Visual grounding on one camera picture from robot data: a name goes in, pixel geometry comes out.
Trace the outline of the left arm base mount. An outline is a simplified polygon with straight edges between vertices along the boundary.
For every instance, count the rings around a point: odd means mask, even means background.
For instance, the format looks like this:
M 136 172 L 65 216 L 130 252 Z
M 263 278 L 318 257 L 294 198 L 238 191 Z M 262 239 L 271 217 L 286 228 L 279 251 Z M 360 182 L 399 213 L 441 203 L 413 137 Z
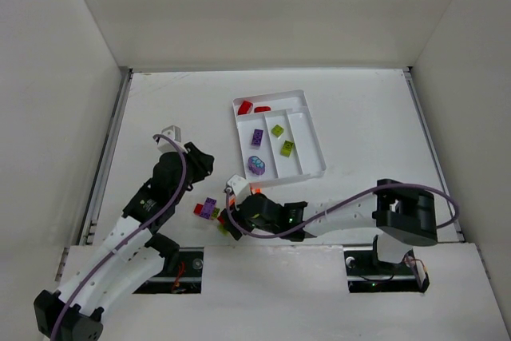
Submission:
M 151 245 L 164 258 L 160 272 L 146 280 L 134 293 L 138 295 L 200 294 L 204 270 L 203 248 L 182 248 L 169 238 L 158 235 Z

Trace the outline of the red flower lego brick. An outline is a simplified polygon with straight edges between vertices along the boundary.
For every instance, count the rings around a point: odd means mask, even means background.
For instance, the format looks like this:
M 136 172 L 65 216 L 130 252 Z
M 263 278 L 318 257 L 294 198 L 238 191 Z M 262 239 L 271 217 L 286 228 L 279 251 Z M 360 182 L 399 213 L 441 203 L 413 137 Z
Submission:
M 249 114 L 253 109 L 253 103 L 247 100 L 242 101 L 240 107 L 237 110 L 237 115 L 246 115 Z

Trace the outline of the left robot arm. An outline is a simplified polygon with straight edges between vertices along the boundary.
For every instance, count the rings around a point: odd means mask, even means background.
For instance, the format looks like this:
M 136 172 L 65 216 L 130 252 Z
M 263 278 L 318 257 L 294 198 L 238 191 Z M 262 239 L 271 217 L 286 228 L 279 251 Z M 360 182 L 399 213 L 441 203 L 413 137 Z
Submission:
M 152 176 L 128 202 L 103 244 L 55 291 L 34 301 L 38 330 L 51 340 L 97 340 L 104 321 L 144 282 L 177 262 L 179 245 L 160 234 L 183 195 L 210 176 L 213 156 L 169 141 Z

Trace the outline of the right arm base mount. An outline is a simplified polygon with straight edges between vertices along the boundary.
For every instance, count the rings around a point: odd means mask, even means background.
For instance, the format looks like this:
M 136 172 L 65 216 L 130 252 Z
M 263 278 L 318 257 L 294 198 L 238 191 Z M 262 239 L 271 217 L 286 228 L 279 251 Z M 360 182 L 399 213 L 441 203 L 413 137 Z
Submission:
M 370 246 L 343 249 L 350 293 L 424 293 L 430 277 L 409 245 L 374 238 Z

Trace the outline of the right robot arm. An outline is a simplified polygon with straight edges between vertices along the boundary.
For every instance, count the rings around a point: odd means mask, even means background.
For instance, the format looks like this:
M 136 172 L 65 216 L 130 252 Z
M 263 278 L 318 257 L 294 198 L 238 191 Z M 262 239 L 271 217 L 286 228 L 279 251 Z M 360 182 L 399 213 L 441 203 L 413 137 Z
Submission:
M 414 247 L 438 242 L 432 188 L 391 179 L 343 201 L 279 204 L 252 192 L 245 180 L 229 181 L 220 214 L 224 229 L 235 239 L 281 239 L 301 243 L 330 232 L 376 228 L 374 250 L 379 261 L 399 264 Z

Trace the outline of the red curved lego brick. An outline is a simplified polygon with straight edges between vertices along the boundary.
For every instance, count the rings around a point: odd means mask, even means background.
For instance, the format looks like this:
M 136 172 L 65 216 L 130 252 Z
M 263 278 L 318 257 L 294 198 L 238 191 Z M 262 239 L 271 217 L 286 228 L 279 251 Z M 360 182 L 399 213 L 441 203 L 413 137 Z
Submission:
M 258 106 L 253 109 L 254 113 L 265 113 L 265 112 L 270 112 L 270 111 L 271 111 L 270 106 Z

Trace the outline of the lime green small lego brick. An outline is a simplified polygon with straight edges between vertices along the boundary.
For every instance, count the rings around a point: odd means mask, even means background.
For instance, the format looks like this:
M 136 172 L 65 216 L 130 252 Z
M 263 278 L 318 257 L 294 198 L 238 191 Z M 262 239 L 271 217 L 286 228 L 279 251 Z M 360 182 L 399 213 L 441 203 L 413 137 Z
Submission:
M 217 217 L 219 216 L 219 214 L 220 214 L 220 209 L 219 208 L 214 208 L 213 212 L 212 212 L 212 214 L 210 216 L 210 219 L 211 220 L 216 220 Z

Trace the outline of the purple sloped lego brick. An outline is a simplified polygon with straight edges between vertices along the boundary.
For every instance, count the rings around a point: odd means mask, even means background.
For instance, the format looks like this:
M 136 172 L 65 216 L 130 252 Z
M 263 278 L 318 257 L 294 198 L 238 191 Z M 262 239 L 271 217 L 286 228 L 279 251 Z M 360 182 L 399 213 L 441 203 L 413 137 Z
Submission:
M 257 176 L 262 176 L 266 171 L 264 161 L 258 156 L 250 156 L 248 158 L 248 170 Z

